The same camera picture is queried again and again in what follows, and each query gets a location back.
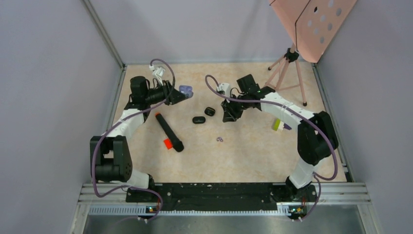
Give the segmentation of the grey oval pebble case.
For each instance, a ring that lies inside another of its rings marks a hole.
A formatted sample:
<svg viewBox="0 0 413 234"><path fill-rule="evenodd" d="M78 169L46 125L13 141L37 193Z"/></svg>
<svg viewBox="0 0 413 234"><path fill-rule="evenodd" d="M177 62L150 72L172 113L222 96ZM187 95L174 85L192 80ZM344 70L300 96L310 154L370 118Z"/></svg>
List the grey oval pebble case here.
<svg viewBox="0 0 413 234"><path fill-rule="evenodd" d="M193 97L193 88L190 85L180 85L179 86L179 92L184 94L186 98L192 98Z"/></svg>

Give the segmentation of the black glossy earbud charging case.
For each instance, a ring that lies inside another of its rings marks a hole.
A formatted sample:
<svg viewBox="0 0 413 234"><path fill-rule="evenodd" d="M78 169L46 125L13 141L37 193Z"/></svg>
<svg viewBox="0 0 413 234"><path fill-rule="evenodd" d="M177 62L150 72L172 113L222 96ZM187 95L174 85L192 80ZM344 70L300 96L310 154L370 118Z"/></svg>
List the black glossy earbud charging case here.
<svg viewBox="0 0 413 234"><path fill-rule="evenodd" d="M216 114L216 110L215 110L214 108L212 108L212 107L206 107L205 110L204 110L204 113L205 113L207 116L212 117L212 116L214 116L214 115Z"/></svg>

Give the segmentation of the black oval case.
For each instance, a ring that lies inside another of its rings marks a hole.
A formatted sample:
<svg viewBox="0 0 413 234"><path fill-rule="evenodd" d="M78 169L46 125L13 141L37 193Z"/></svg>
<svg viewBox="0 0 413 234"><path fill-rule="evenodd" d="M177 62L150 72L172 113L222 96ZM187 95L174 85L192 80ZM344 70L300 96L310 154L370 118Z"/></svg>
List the black oval case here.
<svg viewBox="0 0 413 234"><path fill-rule="evenodd" d="M194 124L203 124L206 122L206 118L204 116L196 116L192 118L192 122Z"/></svg>

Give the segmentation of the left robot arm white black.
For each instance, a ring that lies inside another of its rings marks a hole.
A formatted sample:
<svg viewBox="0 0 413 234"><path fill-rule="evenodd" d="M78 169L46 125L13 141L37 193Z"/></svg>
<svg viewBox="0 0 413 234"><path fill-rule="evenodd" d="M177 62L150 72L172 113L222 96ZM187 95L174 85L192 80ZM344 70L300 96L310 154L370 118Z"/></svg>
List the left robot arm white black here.
<svg viewBox="0 0 413 234"><path fill-rule="evenodd" d="M90 140L91 176L94 182L112 182L138 188L137 194L144 201L156 196L150 185L149 174L133 168L128 141L146 122L151 110L159 105L174 105L190 96L175 89L174 82L157 81L150 87L149 80L136 76L130 80L131 94L120 119L101 136Z"/></svg>

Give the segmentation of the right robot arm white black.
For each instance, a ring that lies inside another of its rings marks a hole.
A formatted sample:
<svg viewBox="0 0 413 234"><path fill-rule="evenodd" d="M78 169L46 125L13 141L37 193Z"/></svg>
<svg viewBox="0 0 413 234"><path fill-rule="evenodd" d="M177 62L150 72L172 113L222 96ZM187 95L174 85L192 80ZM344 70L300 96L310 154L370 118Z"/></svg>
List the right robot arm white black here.
<svg viewBox="0 0 413 234"><path fill-rule="evenodd" d="M300 156L292 174L286 179L286 196L298 201L305 195L305 186L314 176L331 181L338 174L338 159L335 149L338 139L330 115L305 110L287 101L273 88L260 87L252 75L237 80L240 94L232 94L228 83L217 83L216 91L225 99L221 103L224 111L223 122L235 122L250 108L271 114L297 133L297 151ZM331 176L319 175L318 165L327 157L333 157L334 172Z"/></svg>

